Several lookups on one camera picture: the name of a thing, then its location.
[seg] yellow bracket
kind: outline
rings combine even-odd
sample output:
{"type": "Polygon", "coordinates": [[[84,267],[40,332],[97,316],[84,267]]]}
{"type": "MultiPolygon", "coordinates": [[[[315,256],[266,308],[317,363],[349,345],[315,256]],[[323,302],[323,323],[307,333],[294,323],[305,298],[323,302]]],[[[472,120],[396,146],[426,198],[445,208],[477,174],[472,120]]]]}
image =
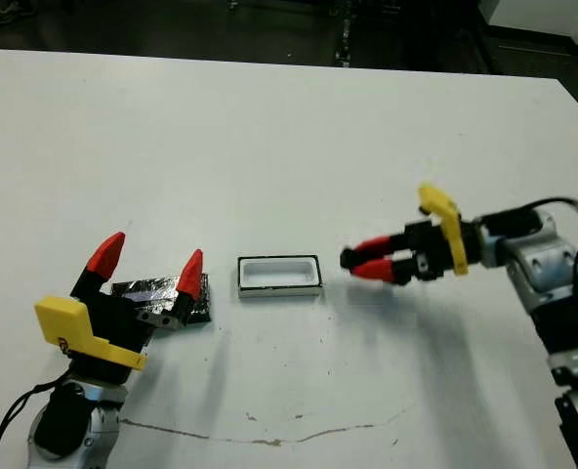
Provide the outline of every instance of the yellow bracket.
{"type": "Polygon", "coordinates": [[[144,369],[146,357],[95,337],[87,306],[75,300],[47,296],[35,304],[44,339],[64,352],[72,350],[97,359],[144,369]]]}
{"type": "Polygon", "coordinates": [[[465,276],[469,269],[458,207],[446,193],[428,184],[419,187],[419,199],[422,210],[427,213],[434,213],[434,215],[441,218],[441,230],[443,231],[443,236],[449,242],[452,259],[454,260],[454,274],[465,276]]]}

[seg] white tabletop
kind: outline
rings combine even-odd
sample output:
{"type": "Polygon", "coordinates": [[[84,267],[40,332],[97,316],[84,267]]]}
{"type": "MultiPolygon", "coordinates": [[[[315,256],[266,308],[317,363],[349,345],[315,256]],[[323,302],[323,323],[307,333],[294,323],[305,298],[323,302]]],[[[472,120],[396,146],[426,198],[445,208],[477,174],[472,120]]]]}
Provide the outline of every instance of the white tabletop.
{"type": "Polygon", "coordinates": [[[204,250],[213,322],[150,343],[121,415],[166,430],[122,425],[109,468],[571,466],[504,272],[391,288],[338,267],[415,220],[425,181],[469,218],[578,197],[578,105],[546,79],[0,52],[0,420],[67,363],[33,303],[122,230],[116,281],[204,250]],[[240,301],[237,257],[264,254],[317,254],[324,294],[240,301]]]}

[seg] floor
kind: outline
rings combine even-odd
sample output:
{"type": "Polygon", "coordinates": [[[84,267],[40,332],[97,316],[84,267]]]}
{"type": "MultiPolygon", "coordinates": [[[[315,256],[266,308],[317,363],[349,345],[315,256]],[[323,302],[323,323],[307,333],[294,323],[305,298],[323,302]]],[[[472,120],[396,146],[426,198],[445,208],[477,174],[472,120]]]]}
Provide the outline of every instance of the floor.
{"type": "MultiPolygon", "coordinates": [[[[339,65],[335,52],[342,42],[343,8],[328,4],[240,0],[230,9],[226,0],[33,1],[39,14],[0,28],[0,49],[339,65]]],[[[557,46],[483,38],[494,68],[510,75],[557,78],[578,101],[578,57],[557,46]]],[[[360,11],[351,24],[350,65],[491,71],[482,58],[477,36],[468,30],[447,31],[432,43],[421,32],[411,40],[413,46],[409,48],[398,16],[360,11]],[[432,47],[435,42],[439,47],[430,64],[417,65],[409,59],[411,49],[422,53],[417,44],[432,47]]]]}

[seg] dark background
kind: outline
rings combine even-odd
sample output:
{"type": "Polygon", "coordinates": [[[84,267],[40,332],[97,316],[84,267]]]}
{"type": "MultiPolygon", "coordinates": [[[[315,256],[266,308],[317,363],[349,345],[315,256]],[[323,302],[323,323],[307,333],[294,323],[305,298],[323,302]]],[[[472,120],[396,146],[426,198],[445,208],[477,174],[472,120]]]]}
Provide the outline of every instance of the dark background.
{"type": "Polygon", "coordinates": [[[33,0],[0,49],[549,77],[578,101],[578,54],[491,30],[473,2],[312,1],[33,0]]]}

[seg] crack on table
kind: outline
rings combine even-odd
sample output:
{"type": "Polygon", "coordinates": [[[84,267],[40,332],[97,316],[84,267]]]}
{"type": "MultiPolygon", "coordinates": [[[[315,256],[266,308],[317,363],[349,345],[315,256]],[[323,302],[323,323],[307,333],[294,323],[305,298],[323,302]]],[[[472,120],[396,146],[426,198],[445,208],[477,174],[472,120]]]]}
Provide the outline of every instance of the crack on table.
{"type": "Polygon", "coordinates": [[[331,435],[334,433],[345,433],[345,432],[350,432],[352,430],[385,427],[385,426],[391,424],[393,421],[395,421],[397,418],[402,416],[404,413],[406,413],[408,410],[410,410],[414,406],[415,406],[415,404],[403,408],[401,411],[392,415],[384,422],[363,423],[363,424],[359,424],[359,425],[352,425],[349,427],[331,428],[329,430],[322,430],[321,432],[313,433],[312,435],[308,435],[308,436],[300,438],[300,439],[274,438],[274,439],[269,439],[269,440],[263,440],[263,439],[240,440],[240,439],[236,439],[236,438],[218,438],[218,437],[212,437],[211,435],[201,435],[198,433],[186,432],[183,430],[176,430],[173,428],[160,427],[158,425],[149,425],[149,424],[145,424],[145,423],[134,422],[133,420],[131,420],[129,418],[121,418],[120,423],[122,423],[124,425],[130,425],[132,427],[145,428],[146,430],[155,430],[157,432],[169,433],[172,435],[180,435],[182,437],[190,437],[190,438],[194,438],[197,440],[207,440],[210,442],[218,442],[218,443],[234,443],[234,444],[238,444],[238,445],[263,445],[266,447],[280,448],[283,444],[284,445],[286,445],[286,444],[300,445],[302,443],[306,443],[306,442],[313,440],[315,438],[323,437],[326,435],[331,435]]]}

